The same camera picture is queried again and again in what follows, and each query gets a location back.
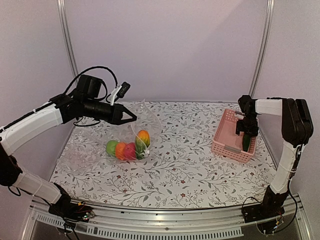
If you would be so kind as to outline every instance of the floral tablecloth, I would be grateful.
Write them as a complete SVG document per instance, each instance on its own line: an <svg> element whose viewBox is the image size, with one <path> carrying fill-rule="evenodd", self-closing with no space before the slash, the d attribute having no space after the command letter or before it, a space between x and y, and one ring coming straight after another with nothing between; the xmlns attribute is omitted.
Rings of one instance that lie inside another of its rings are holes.
<svg viewBox="0 0 320 240"><path fill-rule="evenodd" d="M146 105L162 124L162 133L148 159L118 164L101 159L83 173L68 171L58 160L51 182L61 185L73 198L150 208L224 207L242 204L249 196L262 196L276 170L260 135L255 156L248 163L211 152L224 109L237 109L236 104L147 102ZM108 124L101 122L87 130L103 133L107 128ZM89 149L93 144L76 138L72 133L65 150L77 140L77 151L71 158L76 161L91 158L93 153ZM95 144L94 148L104 146Z"/></svg>

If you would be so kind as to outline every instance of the gray basket handle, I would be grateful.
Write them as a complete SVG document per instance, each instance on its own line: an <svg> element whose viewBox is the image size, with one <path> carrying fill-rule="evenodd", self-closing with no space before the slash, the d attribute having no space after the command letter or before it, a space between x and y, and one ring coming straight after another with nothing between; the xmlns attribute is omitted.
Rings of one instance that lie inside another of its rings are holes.
<svg viewBox="0 0 320 240"><path fill-rule="evenodd" d="M234 154L240 154L241 153L240 149L232 147L232 146L228 146L228 145L224 146L224 150L227 150L227 151L232 152Z"/></svg>

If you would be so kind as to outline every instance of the green vegetable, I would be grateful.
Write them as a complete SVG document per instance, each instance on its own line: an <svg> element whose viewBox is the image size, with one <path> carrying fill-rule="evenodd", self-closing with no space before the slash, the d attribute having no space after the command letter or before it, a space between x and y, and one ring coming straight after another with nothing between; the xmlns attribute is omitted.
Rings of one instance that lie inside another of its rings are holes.
<svg viewBox="0 0 320 240"><path fill-rule="evenodd" d="M248 152L251 144L251 137L248 134L244 134L242 138L243 151Z"/></svg>
<svg viewBox="0 0 320 240"><path fill-rule="evenodd" d="M108 143L106 144L106 147L105 147L106 153L112 157L115 157L117 144L118 144L118 141L116 141L116 140L108 141Z"/></svg>

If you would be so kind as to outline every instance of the plastic basket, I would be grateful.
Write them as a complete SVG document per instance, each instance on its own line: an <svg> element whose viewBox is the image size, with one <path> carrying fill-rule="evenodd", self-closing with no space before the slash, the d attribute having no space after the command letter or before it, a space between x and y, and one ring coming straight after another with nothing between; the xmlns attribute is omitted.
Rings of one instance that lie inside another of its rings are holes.
<svg viewBox="0 0 320 240"><path fill-rule="evenodd" d="M213 137L212 152L225 157L247 163L255 154L256 137L251 138L249 151L242 150L242 139L244 133L236 134L236 125L239 119L243 119L241 112L225 109L219 126Z"/></svg>

